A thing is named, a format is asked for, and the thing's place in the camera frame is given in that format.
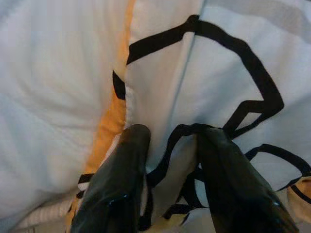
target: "white fabric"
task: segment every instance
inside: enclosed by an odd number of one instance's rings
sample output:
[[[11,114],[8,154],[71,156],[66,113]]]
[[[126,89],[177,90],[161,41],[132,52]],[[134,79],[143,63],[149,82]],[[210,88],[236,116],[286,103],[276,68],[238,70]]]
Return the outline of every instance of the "white fabric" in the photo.
[[[288,2],[137,0],[130,41],[181,25],[193,14],[245,41],[272,77],[285,107],[234,142],[244,153],[270,144],[311,164],[311,2]],[[151,130],[147,172],[161,161],[177,125],[223,127],[240,103],[263,100],[236,53],[191,32],[181,41],[130,63],[125,85],[126,124],[144,124]],[[239,128],[257,117],[246,117]],[[153,220],[174,204],[186,175],[193,170],[194,151],[191,137],[182,138],[173,150],[166,177],[152,189]],[[274,190],[301,175],[285,160],[263,152],[252,164]],[[200,186],[196,191],[202,197],[205,191]]]
[[[126,1],[0,0],[0,232],[76,186]]]
[[[277,192],[277,196],[280,198],[280,200],[282,201],[286,209],[289,211],[291,217],[293,218],[300,232],[301,233],[310,232],[311,224],[308,224],[298,219],[295,216],[295,213],[289,207],[288,199],[287,199],[287,190]],[[166,233],[191,233],[191,232],[216,233],[214,229],[212,216],[208,208],[190,211],[187,220],[181,226],[173,228],[167,231]]]
[[[47,202],[27,215],[15,228],[15,230],[27,229],[32,226],[45,224],[63,219],[72,204],[72,200],[77,192],[68,194]]]

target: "white bedsheet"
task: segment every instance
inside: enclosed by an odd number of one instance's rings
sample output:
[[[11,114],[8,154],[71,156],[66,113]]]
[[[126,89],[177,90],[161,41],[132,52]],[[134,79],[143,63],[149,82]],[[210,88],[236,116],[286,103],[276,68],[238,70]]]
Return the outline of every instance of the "white bedsheet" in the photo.
[[[0,232],[76,185],[109,104],[123,2],[0,0]]]

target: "glossy black leather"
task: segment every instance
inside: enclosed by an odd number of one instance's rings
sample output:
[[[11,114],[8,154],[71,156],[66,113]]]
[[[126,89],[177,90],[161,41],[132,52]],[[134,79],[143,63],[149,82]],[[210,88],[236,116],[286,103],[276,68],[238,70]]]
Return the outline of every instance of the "glossy black leather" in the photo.
[[[133,125],[92,177],[71,233],[136,233],[150,131]]]
[[[197,134],[197,155],[217,233],[296,233],[270,185],[221,129]]]

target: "black line pattern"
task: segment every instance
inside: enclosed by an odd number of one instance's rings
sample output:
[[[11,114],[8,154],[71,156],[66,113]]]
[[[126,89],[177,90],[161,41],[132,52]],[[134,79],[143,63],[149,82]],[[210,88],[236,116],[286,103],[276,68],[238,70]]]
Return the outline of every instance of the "black line pattern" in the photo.
[[[300,178],[301,178],[301,177],[298,177],[298,178],[296,178],[296,179],[293,179],[293,180],[289,181],[287,185],[285,185],[284,187],[280,188],[278,191],[281,191],[281,190],[283,190],[283,189],[285,189],[285,188],[288,188],[288,187],[292,186],[293,184],[295,184],[296,182],[298,182],[298,181],[300,180]]]
[[[190,213],[188,213],[188,214],[184,217],[184,219],[183,219],[182,223],[180,224],[180,226],[182,226],[182,225],[188,220],[189,215],[190,215]]]
[[[309,172],[309,173],[306,173],[305,175],[302,175],[302,177],[311,177],[311,172]]]
[[[85,190],[79,191],[79,192],[77,193],[77,195],[76,195],[76,198],[77,198],[77,199],[82,199],[83,196],[84,196],[84,193],[85,193]]]
[[[121,100],[125,100],[125,83],[114,71],[112,72],[112,82],[117,97]]]
[[[89,173],[89,174],[83,174],[80,176],[80,179],[78,181],[78,184],[80,183],[87,183],[91,180],[91,178],[93,177],[94,173]]]
[[[284,108],[284,102],[273,79],[265,69],[263,63],[254,54],[248,44],[241,39],[232,37],[224,30],[212,23],[200,21],[198,15],[190,16],[185,23],[178,27],[149,36],[130,45],[130,53],[127,64],[129,65],[144,56],[147,56],[153,52],[157,52],[169,45],[181,41],[183,35],[186,32],[193,32],[197,36],[211,39],[215,42],[218,42],[226,49],[236,53],[240,57],[242,64],[248,70],[252,80],[263,97],[263,100],[245,100],[239,104],[236,111],[232,114],[228,122],[223,127],[223,130],[226,131],[231,139],[234,139],[255,128],[261,122],[276,115]],[[248,113],[259,113],[260,116],[253,123],[243,128],[237,129]],[[146,208],[144,215],[140,218],[141,231],[143,229],[149,228],[151,225],[150,220],[153,209],[153,198],[151,190],[165,178],[169,168],[171,153],[174,149],[174,146],[182,136],[188,136],[197,133],[200,130],[204,130],[206,127],[209,126],[202,124],[193,124],[190,126],[178,125],[171,133],[168,139],[166,151],[161,161],[152,172],[147,174],[148,208]],[[259,151],[265,151],[285,159],[298,168],[303,175],[310,172],[310,166],[300,157],[293,155],[284,149],[267,144],[263,144],[258,148],[252,149],[247,153],[247,157],[252,159]],[[170,218],[171,214],[180,209],[182,209],[181,212],[184,212],[186,209],[191,210],[194,208],[204,208],[196,195],[194,185],[195,179],[201,181],[203,180],[202,170],[198,167],[194,172],[187,176],[178,198],[180,199],[183,196],[189,204],[189,207],[181,207],[180,205],[175,204],[171,207],[172,209],[166,213],[165,217]],[[287,186],[294,184],[298,179],[299,178],[291,181]]]
[[[248,158],[248,160],[252,160],[258,152],[266,152],[284,159],[285,161],[295,166],[302,175],[311,172],[311,166],[304,159],[294,155],[293,153],[290,153],[287,150],[269,144],[262,144],[260,147],[253,148],[247,152],[245,156]]]
[[[72,204],[70,205],[70,207],[69,207],[67,213],[69,213],[71,210],[72,210]]]
[[[309,204],[311,205],[311,199],[310,199],[308,196],[304,195],[304,194],[299,190],[299,188],[298,188],[296,185],[293,185],[293,186],[291,187],[291,189],[292,189],[302,200],[304,200],[305,202],[307,202],[307,203],[309,203]]]

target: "orange fabric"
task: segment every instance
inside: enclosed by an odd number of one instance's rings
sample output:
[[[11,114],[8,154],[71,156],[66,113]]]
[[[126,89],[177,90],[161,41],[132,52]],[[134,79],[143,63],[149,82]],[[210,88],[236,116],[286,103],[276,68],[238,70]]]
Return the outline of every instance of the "orange fabric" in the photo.
[[[124,17],[124,29],[120,40],[117,61],[114,65],[114,71],[124,81],[126,70],[126,61],[129,55],[129,39],[130,27],[133,17],[133,9],[136,0],[129,0],[127,10]],[[105,159],[106,153],[110,148],[113,139],[120,134],[125,126],[126,118],[126,102],[117,98],[113,91],[112,101],[107,113],[102,117],[98,127],[97,135],[93,144],[93,151],[89,157],[83,174],[95,173],[101,162]],[[70,230],[74,213],[79,208],[79,200],[75,198],[72,203],[71,210],[67,214],[67,229]]]
[[[300,179],[295,185],[300,192],[311,198],[310,177]],[[296,217],[311,223],[311,204],[301,199],[291,188],[288,188],[288,201]]]
[[[83,174],[95,173],[97,171],[101,162],[105,159],[113,139],[123,131],[124,124],[125,101],[118,99],[115,92],[113,92],[110,107],[99,124],[97,136],[93,144],[93,151],[86,163]],[[66,222],[68,228],[78,207],[78,202],[79,200],[75,198],[71,206],[71,211],[67,214]]]

